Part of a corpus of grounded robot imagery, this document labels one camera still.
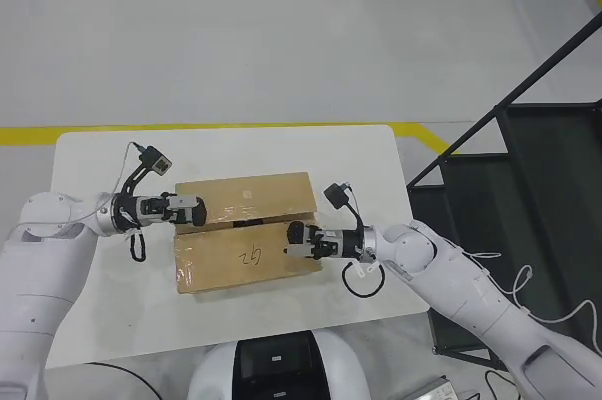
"stair step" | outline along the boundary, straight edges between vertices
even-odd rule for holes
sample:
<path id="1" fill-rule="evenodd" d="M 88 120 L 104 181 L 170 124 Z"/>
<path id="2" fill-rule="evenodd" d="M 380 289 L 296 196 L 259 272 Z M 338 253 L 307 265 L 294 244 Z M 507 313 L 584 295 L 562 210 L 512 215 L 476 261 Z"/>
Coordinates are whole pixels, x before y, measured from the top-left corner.
<path id="1" fill-rule="evenodd" d="M 415 219 L 426 223 L 440 235 L 452 241 L 457 240 L 445 187 L 442 185 L 417 186 L 412 188 L 408 195 Z M 430 309 L 428 316 L 436 347 L 453 351 L 486 348 L 476 336 L 436 311 Z"/>
<path id="2" fill-rule="evenodd" d="M 539 244 L 508 155 L 453 155 L 442 163 L 441 174 L 457 243 L 470 253 L 501 253 L 499 258 L 479 261 L 506 290 L 512 289 L 523 265 L 532 265 L 534 278 L 518 294 L 519 300 L 545 318 L 563 316 L 567 295 L 553 279 L 551 259 Z M 573 334 L 573 325 L 569 322 L 553 329 Z"/>
<path id="3" fill-rule="evenodd" d="M 602 109 L 512 105 L 497 120 L 567 304 L 597 305 L 602 348 Z M 591 331 L 589 312 L 576 321 Z"/>

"gray floor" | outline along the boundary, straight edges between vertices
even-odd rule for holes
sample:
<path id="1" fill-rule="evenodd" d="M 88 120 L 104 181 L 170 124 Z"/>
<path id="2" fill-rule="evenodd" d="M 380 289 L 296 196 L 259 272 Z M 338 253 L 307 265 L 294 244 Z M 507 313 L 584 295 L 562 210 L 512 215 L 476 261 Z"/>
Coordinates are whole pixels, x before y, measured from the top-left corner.
<path id="1" fill-rule="evenodd" d="M 0 1 L 0 126 L 422 121 L 451 142 L 596 11 L 595 0 Z M 602 32 L 524 101 L 602 96 Z M 493 124 L 463 148 L 500 151 Z M 406 179 L 434 154 L 397 141 Z M 24 200 L 49 190 L 54 147 L 0 147 L 0 249 Z M 437 182 L 436 173 L 425 182 Z M 446 374 L 460 398 L 484 369 L 434 356 L 425 315 L 334 328 L 374 399 Z M 206 352 L 113 362 L 185 397 Z M 132 377 L 51 370 L 52 399 L 151 399 Z M 500 399 L 515 399 L 495 382 Z"/>

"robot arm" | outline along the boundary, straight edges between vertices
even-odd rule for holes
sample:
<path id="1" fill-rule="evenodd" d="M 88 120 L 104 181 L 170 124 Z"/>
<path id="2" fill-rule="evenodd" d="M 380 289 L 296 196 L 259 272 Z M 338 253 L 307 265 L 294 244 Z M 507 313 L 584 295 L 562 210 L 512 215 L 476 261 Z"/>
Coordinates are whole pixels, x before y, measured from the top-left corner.
<path id="1" fill-rule="evenodd" d="M 347 203 L 347 196 L 341 198 L 346 187 L 333 185 L 325 192 L 336 208 Z M 383 233 L 359 225 L 331 231 L 293 223 L 287 253 L 380 261 L 433 309 L 496 353 L 527 400 L 602 399 L 602 357 L 512 304 L 460 247 L 416 220 Z"/>
<path id="2" fill-rule="evenodd" d="M 99 236 L 159 222 L 205 223 L 205 204 L 196 196 L 133 196 L 148 172 L 163 175 L 171 165 L 153 147 L 137 148 L 141 166 L 120 193 L 84 201 L 40 193 L 24 205 L 0 256 L 0 399 L 47 398 L 45 362 L 85 286 Z"/>

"white table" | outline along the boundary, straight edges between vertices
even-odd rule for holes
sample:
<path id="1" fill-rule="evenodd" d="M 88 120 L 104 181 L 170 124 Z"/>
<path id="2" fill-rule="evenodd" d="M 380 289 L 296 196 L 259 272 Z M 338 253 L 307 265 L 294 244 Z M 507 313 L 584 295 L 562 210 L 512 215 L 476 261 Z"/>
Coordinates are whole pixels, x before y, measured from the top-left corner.
<path id="1" fill-rule="evenodd" d="M 352 215 L 334 210 L 323 196 L 333 182 L 352 184 L 366 224 L 387 227 L 412 218 L 387 126 L 70 133 L 57 143 L 52 190 L 79 198 L 109 192 L 131 140 L 157 147 L 173 162 L 163 177 L 149 174 L 137 195 L 173 191 L 183 181 L 307 171 L 322 226 L 354 227 Z M 124 179 L 138 165 L 136 151 L 130 154 Z M 49 368 L 428 309 L 391 273 L 377 296 L 352 296 L 341 282 L 343 260 L 323 260 L 323 271 L 303 277 L 180 295 L 174 228 L 161 224 L 144 232 L 145 263 L 130 258 L 123 236 L 99 239 L 85 289 L 56 335 Z M 365 278 L 352 272 L 356 289 L 377 286 L 378 272 Z"/>

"black staircase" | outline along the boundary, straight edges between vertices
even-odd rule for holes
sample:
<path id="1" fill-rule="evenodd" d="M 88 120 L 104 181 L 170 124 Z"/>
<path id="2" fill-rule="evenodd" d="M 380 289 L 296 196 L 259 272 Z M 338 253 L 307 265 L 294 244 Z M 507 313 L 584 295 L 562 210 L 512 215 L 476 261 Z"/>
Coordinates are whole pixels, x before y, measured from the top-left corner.
<path id="1" fill-rule="evenodd" d="M 602 11 L 407 188 L 414 218 L 468 252 L 502 254 L 481 260 L 502 287 L 511 289 L 518 270 L 532 265 L 519 297 L 535 315 L 559 318 L 591 299 L 602 349 L 602 99 L 513 104 L 601 27 Z M 507 153 L 455 153 L 493 119 Z M 437 167 L 442 185 L 417 186 Z M 492 353 L 489 360 L 463 353 L 485 349 L 469 332 L 432 310 L 430 321 L 436 353 L 503 368 Z M 589 311 L 550 328 L 592 347 Z"/>

